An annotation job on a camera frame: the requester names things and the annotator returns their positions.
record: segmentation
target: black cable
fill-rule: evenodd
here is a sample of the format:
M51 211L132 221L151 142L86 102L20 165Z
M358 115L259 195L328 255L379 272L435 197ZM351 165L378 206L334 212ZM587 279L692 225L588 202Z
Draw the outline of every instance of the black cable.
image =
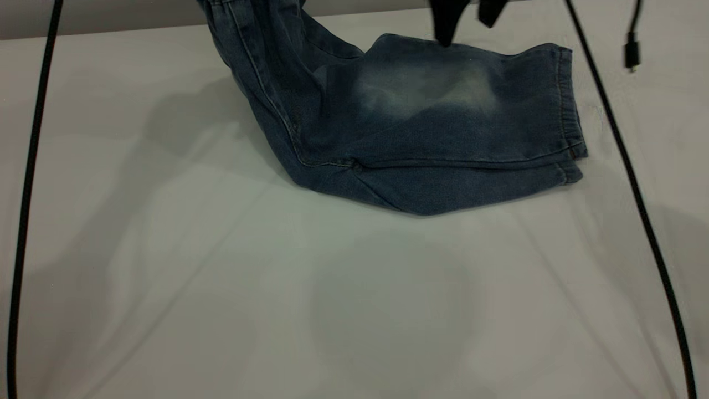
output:
M10 299L10 320L7 336L7 394L9 399L17 399L17 331L20 318L20 296L22 293L22 275L25 268L25 249L27 246L27 228L30 219L30 203L32 201L32 184L35 179L35 164L37 163L37 149L40 142L40 130L42 127L42 115L44 114L44 103L47 96L47 82L49 81L49 69L52 64L52 54L54 53L54 43L57 39L57 28L62 13L63 0L55 0L52 9L52 18L47 32L47 44L45 45L44 58L42 59L42 70L40 72L40 83L37 88L37 102L35 103L35 115L32 120L32 133L30 135L30 148L27 154L27 166L25 169L25 184L22 189L22 205L20 208L20 226L17 233L17 251L15 254L15 271L12 279L12 294Z
M639 4L641 0L637 1L638 6L636 8L636 16L633 18L633 23L637 22L637 15L640 10ZM630 156L628 155L627 149L625 148L623 137L620 135L620 129L618 128L618 123L615 121L613 110L610 108L610 101L608 101L608 95L605 93L605 88L603 87L603 83L601 82L601 76L598 74L598 69L596 68L596 62L593 60L593 56L591 55L591 49L588 47L588 43L586 42L586 35L584 34L584 30L581 27L581 22L579 22L579 17L576 15L576 10L574 9L573 1L566 0L566 6L568 7L569 13L571 14L571 19L574 21L574 27L576 28L576 33L579 35L581 47L584 48L584 55L586 56L588 66L591 68L591 74L593 75L593 81L596 83L598 95L601 96L601 102L603 103L603 110L605 111L605 116L608 119L608 123L610 124L610 130L613 131L613 138L615 139L615 144L618 146L620 156L623 159L625 172L627 173L627 178L630 181L630 187L632 188L632 195L635 198L635 205L637 206L637 211L640 214L642 226L645 229L645 234L647 235L647 240L650 244L652 255L655 258L655 263L657 264L657 271L660 274L660 279L662 280L662 287L664 288L665 295L667 296L667 304L669 305L669 310L672 314L674 331L677 334L677 342L679 344L679 350L682 355L682 365L684 366L684 378L687 385L687 396L689 399L696 399L697 387L694 381L692 358L689 353L689 344L687 343L687 335L684 331L682 316L679 312L679 306L677 305L677 299L674 295L672 282L670 281L669 273L667 272L667 266L665 265L662 252L660 251L660 246L657 243L655 231L652 229L652 224L650 223L650 217L647 214L645 202L642 199L640 186L638 185L637 177L635 176L635 169L633 169L632 163L630 162Z
M635 68L640 65L640 42L635 38L635 29L637 20L640 18L640 10L642 9L642 0L635 0L635 11L632 14L630 27L627 29L627 42L625 43L625 67L635 72Z
M642 10L642 0L635 0L635 11L632 13L632 20L630 21L630 27L627 29L628 33L634 33L637 30L637 20L640 19L640 11Z

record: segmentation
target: jeans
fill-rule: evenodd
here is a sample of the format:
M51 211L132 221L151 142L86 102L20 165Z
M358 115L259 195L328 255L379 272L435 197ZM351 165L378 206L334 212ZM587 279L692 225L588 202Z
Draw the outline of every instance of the jeans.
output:
M299 0L198 0L293 181L432 215L581 179L571 50L517 55L383 35L363 53Z

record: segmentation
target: white table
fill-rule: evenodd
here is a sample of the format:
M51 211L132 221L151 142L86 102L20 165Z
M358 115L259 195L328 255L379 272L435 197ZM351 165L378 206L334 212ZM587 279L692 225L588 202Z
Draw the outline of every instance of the white table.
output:
M620 63L630 5L578 7L706 393L709 33L681 24L701 22L705 6L665 21L659 0L647 3L635 76ZM295 186L205 26L59 37L23 289L21 398L683 397L664 292L562 0L510 3L491 31L474 17L458 42L575 49L591 156L569 188L431 218ZM385 32L432 32L427 10L319 21L362 48ZM3 346L43 46L0 42Z

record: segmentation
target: gray wall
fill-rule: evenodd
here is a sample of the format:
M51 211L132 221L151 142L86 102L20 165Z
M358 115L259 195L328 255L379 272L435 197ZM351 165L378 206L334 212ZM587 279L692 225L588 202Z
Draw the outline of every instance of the gray wall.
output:
M52 0L0 0L0 39L46 35ZM416 9L426 0L308 0L312 15ZM65 0L60 35L196 25L196 0Z

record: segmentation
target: stitching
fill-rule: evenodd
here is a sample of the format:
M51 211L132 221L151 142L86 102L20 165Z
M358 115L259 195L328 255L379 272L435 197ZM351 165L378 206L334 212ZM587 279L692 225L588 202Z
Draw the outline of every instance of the stitching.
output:
M332 54L330 51L325 50L324 48L320 47L317 43L313 42L313 41L308 37L308 35L306 34L306 29L305 29L305 27L303 27L303 37L306 39L306 41L307 41L308 43L310 43L311 45L316 46L316 47L317 47L318 49L320 49L320 51L322 51L323 53L332 55L332 56L335 57L335 58L340 58L341 60L356 60L357 58L360 58L360 57L361 57L361 55L356 55L356 56L354 56L354 57L343 57L343 56L341 56L341 55Z
M349 167L351 167L351 165L342 165L342 164L333 163L333 162L325 162L325 163L319 163L319 164L312 164L312 163L307 163L307 162L304 162L304 161L303 161L303 159L302 159L302 157L301 157L301 154L300 154L299 151L298 151L298 147L297 147L296 144L295 144L295 140L293 139L293 131L291 130L290 124L289 124L288 121L286 120L286 117L283 116L283 115L281 114L281 112L278 110L278 108L276 107L276 104L273 102L273 99L271 98L271 96L268 95L268 92L266 91L266 86L265 86L265 84L263 83L263 80L262 80L262 78L261 78L261 74L259 73L258 69L256 68L256 62L254 61L254 58L252 57L251 52L249 51L249 48L248 48L248 46L246 45L246 40L244 39L244 35L243 35L242 31L241 31L241 26L239 25L239 20L238 20L238 18L236 17L236 15L234 14L234 9L233 9L231 6L229 6L229 12L231 12L231 16L232 16L232 18L234 19L234 23L236 24L236 30L237 30L237 32L239 33L239 39L241 40L241 44L244 46L244 50L246 51L246 55L247 55L248 58L249 58L249 62L250 62L250 64L251 64L251 68L253 69L254 74L256 75L257 80L259 81L259 86L261 87L261 90L263 91L264 96L266 97L266 99L268 100L268 102L271 104L271 107L272 107L273 110L276 112L276 115L278 115L278 117L281 119L281 122L282 122L283 125L285 126L286 131L288 132L288 137L289 137L289 139L290 139L290 141L291 141L291 145L293 146L293 151L294 151L294 153L296 154L296 158L298 159L298 162L299 162L300 164L302 164L302 165L304 165L304 166L308 166L308 167L325 166L325 165L340 166L340 167L343 167L343 168L349 168Z
M562 95L562 52L559 50L559 60L557 61L557 88L559 89L559 125L562 128L562 140L569 145L569 139L566 137L566 129L564 128L564 96Z
M570 145L570 146L566 146L566 147L564 147L564 148L562 148L562 149L560 149L560 150L557 150L557 151L554 151L554 152L551 152L551 153L546 153L546 154L544 154L544 155L538 155L538 156L535 156L534 158L526 158L526 159L520 159L520 160L500 160L500 161L497 161L497 160L457 160L457 159L437 159L437 158L433 158L433 159L431 159L431 158L405 158L405 159L378 160L378 161L373 162L373 163L371 163L371 164L369 164L369 165L364 165L364 164L362 164L362 165L363 165L363 166L366 166L367 168L376 168L376 166L373 166L373 165L376 165L377 163L385 163L385 162L408 162L408 161L439 161L439 162L473 163L473 164L475 164L475 163L494 163L494 164L520 163L520 162L529 162L529 161L531 161L531 160L537 160L537 159L540 159L540 158L547 157L547 156L549 156L549 155L554 155L554 154L558 154L558 153L563 153L564 151L570 150L570 149L572 149L572 148L574 148L574 147L577 147L577 146L580 146L580 145L582 145L582 144L583 144L583 143L576 143L576 144L573 144L573 145ZM389 166L389 167L385 167L385 168L405 168L405 166ZM417 166L414 166L414 168L428 168L428 166L419 166L419 165L417 165Z

